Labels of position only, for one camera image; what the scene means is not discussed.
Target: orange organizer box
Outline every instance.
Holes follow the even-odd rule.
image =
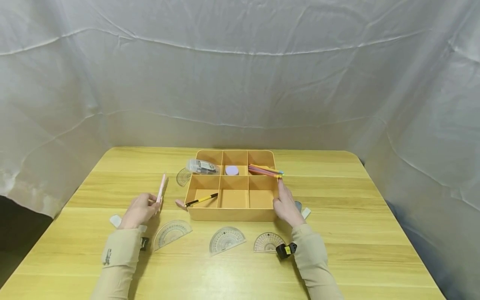
[[[188,208],[197,221],[273,221],[272,200],[278,197],[277,179],[248,171],[254,164],[275,169],[268,150],[200,150],[197,159],[220,167],[220,175],[193,174],[185,203],[218,193],[218,197]],[[226,175],[227,166],[236,166],[238,175]]]

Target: purple lid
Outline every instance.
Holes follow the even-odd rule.
[[[227,174],[227,175],[238,175],[239,174],[239,168],[237,168],[237,166],[227,166],[225,168],[225,174]]]

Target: person's left hand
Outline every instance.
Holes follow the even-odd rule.
[[[123,215],[117,229],[134,229],[150,218],[160,209],[160,203],[155,202],[156,197],[152,194],[142,193],[132,200],[127,211]]]

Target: wooden table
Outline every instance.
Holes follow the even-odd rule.
[[[170,182],[160,218],[146,236],[174,219],[193,232],[154,253],[143,252],[130,299],[307,299],[293,259],[253,253],[266,231],[290,241],[281,222],[190,221],[174,200],[185,197],[175,176],[193,148],[118,147],[97,163],[5,286],[0,299],[88,299],[100,274],[100,255],[122,215],[141,192]],[[321,233],[329,265],[346,299],[444,299],[358,158],[342,151],[274,150],[285,183]],[[223,226],[247,242],[211,257],[210,238]]]

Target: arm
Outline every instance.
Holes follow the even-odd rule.
[[[149,203],[156,197],[141,194],[133,199],[118,229],[107,240],[102,253],[103,269],[91,299],[126,300],[135,273],[141,247],[140,224],[149,220],[160,203]]]
[[[343,299],[333,275],[327,266],[327,250],[320,234],[310,225],[301,224],[292,230],[292,238],[297,244],[295,262],[305,281],[310,299]]]
[[[311,300],[339,300],[343,296],[328,270],[327,251],[320,234],[305,222],[295,206],[291,191],[278,180],[278,199],[273,207],[278,217],[292,226],[292,238],[297,244],[295,262],[308,289]]]

